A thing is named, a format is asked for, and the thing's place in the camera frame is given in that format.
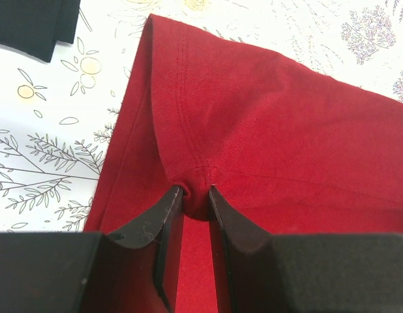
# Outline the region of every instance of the seam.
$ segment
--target seam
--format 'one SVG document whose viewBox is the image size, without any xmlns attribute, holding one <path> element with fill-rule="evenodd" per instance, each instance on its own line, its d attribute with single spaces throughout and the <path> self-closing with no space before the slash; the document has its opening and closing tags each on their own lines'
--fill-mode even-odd
<svg viewBox="0 0 403 313">
<path fill-rule="evenodd" d="M 175 178 L 177 178 L 179 176 L 182 176 L 182 174 L 184 174 L 184 173 L 186 173 L 188 171 L 197 170 L 200 167 L 205 168 L 207 166 L 196 166 L 194 168 L 190 168 L 190 169 L 180 173 L 179 175 L 176 175 L 176 176 L 172 177 L 171 180 L 173 180 L 173 179 L 175 179 Z M 322 184 L 322 183 L 315 183 L 315 182 L 312 182 L 312 181 L 302 181 L 302 180 L 299 180 L 299 179 L 292 179 L 292 178 L 285 178 L 285 177 L 274 177 L 274 176 L 268 176 L 268 175 L 258 175 L 258 174 L 253 174 L 253 173 L 245 173 L 243 171 L 223 170 L 223 169 L 221 169 L 221 168 L 219 168 L 217 166 L 210 166 L 210 168 L 214 168 L 215 170 L 221 171 L 222 173 L 235 173 L 235 174 L 242 174 L 242 175 L 245 175 L 245 176 L 262 177 L 262 178 L 269 178 L 269 179 L 275 179 L 275 180 L 281 180 L 281 181 L 294 181 L 296 183 L 304 183 L 304 184 L 310 184 L 310 185 L 316 185 L 316 186 L 323 186 L 323 187 L 328 187 L 328 188 L 332 188 L 332 189 L 335 189 L 335 190 L 351 192 L 353 194 L 358 194 L 358 195 L 366 196 L 366 197 L 373 198 L 373 199 L 379 199 L 379 200 L 384 200 L 384 201 L 388 201 L 388 202 L 391 202 L 391 203 L 403 205 L 403 202 L 394 201 L 394 200 L 390 200 L 390 199 L 386 199 L 386 198 L 382 198 L 382 197 L 377 197 L 377 196 L 372 196 L 370 194 L 363 194 L 362 192 L 349 190 L 349 189 L 345 189 L 345 188 L 340 188 L 340 187 L 333 186 L 333 185 L 326 185 L 326 184 Z"/>
<path fill-rule="evenodd" d="M 197 146 L 191 138 L 192 133 L 191 133 L 191 129 L 188 125 L 188 121 L 187 121 L 187 115 L 188 115 L 188 111 L 186 110 L 186 108 L 187 108 L 187 106 L 186 106 L 186 102 L 187 102 L 187 92 L 186 92 L 187 55 L 188 55 L 188 41 L 186 40 L 185 33 L 181 33 L 181 57 L 179 57 L 177 60 L 177 62 L 179 60 L 181 60 L 181 66 L 179 67 L 180 75 L 181 75 L 180 81 L 179 81 L 180 92 L 179 92 L 179 101 L 177 101 L 177 109 L 179 111 L 181 131 L 183 132 L 183 136 L 186 140 L 188 150 L 190 151 L 190 154 L 196 165 L 194 168 L 201 169 L 201 176 L 203 177 L 204 183 L 207 186 L 206 177 L 203 172 L 203 169 L 205 168 L 205 166 L 203 164 L 202 158 L 197 153 Z"/>
<path fill-rule="evenodd" d="M 202 171 L 201 174 L 203 175 L 203 180 L 205 183 L 205 188 L 209 188 L 211 186 L 211 166 L 209 164 L 209 161 L 206 157 L 205 151 L 203 149 L 203 146 L 200 144 L 199 138 L 196 136 L 196 133 L 193 131 L 191 127 L 191 123 L 188 121 L 188 102 L 187 102 L 187 59 L 188 59 L 188 40 L 185 40 L 186 42 L 186 51 L 185 51 L 185 80 L 184 80 L 184 96 L 185 96 L 185 101 L 184 101 L 184 110 L 185 110 L 185 119 L 187 122 L 187 130 L 188 133 L 192 136 L 192 144 L 195 148 L 196 154 L 200 155 L 200 164 L 202 165 Z"/>
</svg>

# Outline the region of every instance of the red garment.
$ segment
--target red garment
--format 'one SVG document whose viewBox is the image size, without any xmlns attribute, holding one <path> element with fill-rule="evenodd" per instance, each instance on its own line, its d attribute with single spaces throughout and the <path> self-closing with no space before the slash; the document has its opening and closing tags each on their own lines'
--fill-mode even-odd
<svg viewBox="0 0 403 313">
<path fill-rule="evenodd" d="M 85 230 L 172 185 L 203 219 L 213 184 L 272 233 L 403 232 L 403 104 L 152 15 Z M 186 218 L 182 249 L 176 312 L 217 312 L 206 222 Z"/>
</svg>

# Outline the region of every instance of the stitching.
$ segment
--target stitching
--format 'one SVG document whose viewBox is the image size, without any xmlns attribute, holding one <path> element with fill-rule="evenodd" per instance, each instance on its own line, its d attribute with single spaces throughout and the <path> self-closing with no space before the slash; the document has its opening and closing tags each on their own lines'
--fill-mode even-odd
<svg viewBox="0 0 403 313">
<path fill-rule="evenodd" d="M 200 168 L 200 167 L 206 167 L 206 166 L 196 166 L 195 168 L 190 168 L 182 173 L 180 173 L 179 175 L 176 175 L 174 177 L 171 178 L 171 180 L 181 176 L 182 174 L 188 172 L 188 171 L 192 171 L 195 170 L 196 168 Z M 386 198 L 382 198 L 382 197 L 377 197 L 377 196 L 372 196 L 370 194 L 363 194 L 362 192 L 358 192 L 358 191 L 354 191 L 354 190 L 349 190 L 349 189 L 345 189 L 345 188 L 340 188 L 337 186 L 332 186 L 332 185 L 326 185 L 326 184 L 322 184 L 322 183 L 315 183 L 312 181 L 301 181 L 299 179 L 292 179 L 292 178 L 285 178 L 285 177 L 273 177 L 273 176 L 268 176 L 268 175 L 259 175 L 259 174 L 253 174 L 253 173 L 245 173 L 243 171 L 229 171 L 229 170 L 222 170 L 221 168 L 217 167 L 217 166 L 210 166 L 211 168 L 214 168 L 218 171 L 221 171 L 222 173 L 235 173 L 235 174 L 242 174 L 245 176 L 253 176 L 253 177 L 262 177 L 262 178 L 269 178 L 269 179 L 275 179 L 275 180 L 281 180 L 281 181 L 295 181 L 297 183 L 304 183 L 304 184 L 310 184 L 310 185 L 316 185 L 316 186 L 324 186 L 324 187 L 328 187 L 328 188 L 332 188 L 335 190 L 341 190 L 341 191 L 346 191 L 346 192 L 351 192 L 353 194 L 358 194 L 361 196 L 366 196 L 369 198 L 374 198 L 374 199 L 379 199 L 379 200 L 384 200 L 384 201 L 388 201 L 391 203 L 396 203 L 396 204 L 400 204 L 403 205 L 402 202 L 398 202 L 398 201 L 394 201 L 394 200 L 390 200 L 390 199 L 386 199 Z"/>
<path fill-rule="evenodd" d="M 184 139 L 186 141 L 186 144 L 188 146 L 188 150 L 190 151 L 191 157 L 194 161 L 195 167 L 197 168 L 198 166 L 200 166 L 200 163 L 197 161 L 193 150 L 191 149 L 191 141 L 189 140 L 189 138 L 186 136 L 186 130 L 185 130 L 185 126 L 184 126 L 184 121 L 182 118 L 182 112 L 183 112 L 183 101 L 182 101 L 182 92 L 181 92 L 181 86 L 182 86 L 182 81 L 183 81 L 183 64 L 181 63 L 181 66 L 179 64 L 179 61 L 182 60 L 183 58 L 180 57 L 180 43 L 178 42 L 177 45 L 177 77 L 176 77 L 176 83 L 175 83 L 175 107 L 177 109 L 177 114 L 179 116 L 179 124 L 180 124 L 180 128 L 181 128 L 181 132 L 183 133 Z"/>
<path fill-rule="evenodd" d="M 185 55 L 185 89 L 184 89 L 184 96 L 185 96 L 185 101 L 184 101 L 184 110 L 185 110 L 185 118 L 186 118 L 186 122 L 187 122 L 187 130 L 188 133 L 190 135 L 192 135 L 193 137 L 193 146 L 195 149 L 197 149 L 200 152 L 200 164 L 206 164 L 205 166 L 202 166 L 202 171 L 201 174 L 203 175 L 203 180 L 205 183 L 205 188 L 208 188 L 209 186 L 211 186 L 211 167 L 209 164 L 209 161 L 206 157 L 205 151 L 203 150 L 203 146 L 200 144 L 199 139 L 196 136 L 196 133 L 193 131 L 192 127 L 191 127 L 191 123 L 188 121 L 188 108 L 187 108 L 187 59 L 188 59 L 188 40 L 185 41 L 186 42 L 186 55 Z M 203 171 L 204 169 L 207 169 L 207 173 L 208 176 L 206 177 L 205 172 Z"/>
</svg>

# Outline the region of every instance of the floral pattern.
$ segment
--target floral pattern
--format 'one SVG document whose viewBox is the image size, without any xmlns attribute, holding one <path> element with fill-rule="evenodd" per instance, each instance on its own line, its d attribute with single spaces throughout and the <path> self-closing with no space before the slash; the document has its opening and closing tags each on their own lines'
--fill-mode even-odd
<svg viewBox="0 0 403 313">
<path fill-rule="evenodd" d="M 83 229 L 150 13 L 403 103 L 403 0 L 94 6 L 82 1 L 75 43 L 57 45 L 49 65 L 0 47 L 0 231 Z"/>
</svg>

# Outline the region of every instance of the black fabric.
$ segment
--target black fabric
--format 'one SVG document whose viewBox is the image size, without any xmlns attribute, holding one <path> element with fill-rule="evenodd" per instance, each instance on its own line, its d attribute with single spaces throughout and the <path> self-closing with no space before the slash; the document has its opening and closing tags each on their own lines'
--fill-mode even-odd
<svg viewBox="0 0 403 313">
<path fill-rule="evenodd" d="M 0 0 L 0 44 L 50 62 L 57 40 L 73 43 L 80 0 Z"/>
</svg>

